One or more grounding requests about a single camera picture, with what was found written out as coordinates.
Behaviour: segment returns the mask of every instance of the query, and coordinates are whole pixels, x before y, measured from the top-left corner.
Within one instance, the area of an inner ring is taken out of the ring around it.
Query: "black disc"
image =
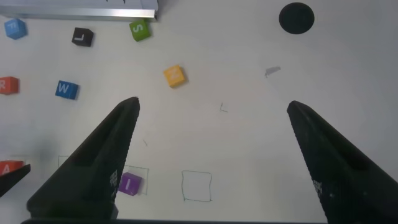
[[[285,6],[279,14],[279,24],[291,34],[303,34],[311,29],[315,16],[310,6],[295,2]]]

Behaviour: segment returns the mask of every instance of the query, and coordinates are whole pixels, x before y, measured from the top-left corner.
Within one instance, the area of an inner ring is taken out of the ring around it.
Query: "silver strip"
[[[0,6],[0,14],[7,17],[37,19],[89,19],[132,21],[146,18],[156,21],[157,11],[153,9],[91,9],[35,6]]]

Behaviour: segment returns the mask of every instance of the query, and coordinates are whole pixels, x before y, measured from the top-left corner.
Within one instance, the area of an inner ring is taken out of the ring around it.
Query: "red cube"
[[[0,78],[0,94],[10,95],[19,92],[19,79],[14,77]]]

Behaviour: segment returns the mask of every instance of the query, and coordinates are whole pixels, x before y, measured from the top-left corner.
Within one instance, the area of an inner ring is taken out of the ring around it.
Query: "drawn square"
[[[6,160],[23,161],[24,165],[31,164],[31,158],[28,155],[11,155]]]
[[[60,167],[68,158],[69,156],[58,156],[58,167]]]
[[[123,173],[125,173],[125,172],[129,172],[130,174],[134,174],[134,175],[142,178],[137,195],[147,195],[149,169],[125,165],[124,169],[123,169]]]
[[[211,173],[182,171],[182,196],[196,202],[211,201]]]

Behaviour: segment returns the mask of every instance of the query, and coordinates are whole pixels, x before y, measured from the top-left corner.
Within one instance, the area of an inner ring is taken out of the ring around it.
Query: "toy block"
[[[179,65],[174,65],[173,67],[165,70],[163,73],[167,82],[169,83],[169,86],[172,88],[181,85],[186,81]]]
[[[93,31],[86,28],[75,28],[72,43],[76,44],[77,46],[91,47],[93,37]]]
[[[137,42],[150,37],[149,29],[147,27],[147,24],[145,23],[145,20],[143,19],[130,23],[130,29],[132,37]]]
[[[128,172],[122,175],[119,184],[119,191],[134,196],[138,193],[142,178]]]
[[[14,40],[19,39],[27,34],[25,22],[20,19],[11,19],[4,23],[6,35]]]
[[[20,169],[24,166],[23,161],[0,161],[0,175]]]
[[[0,78],[0,94],[10,95],[19,92],[19,79],[14,77]]]
[[[77,89],[79,89],[77,84],[59,81],[55,96],[61,96],[66,99],[74,100],[76,99]]]

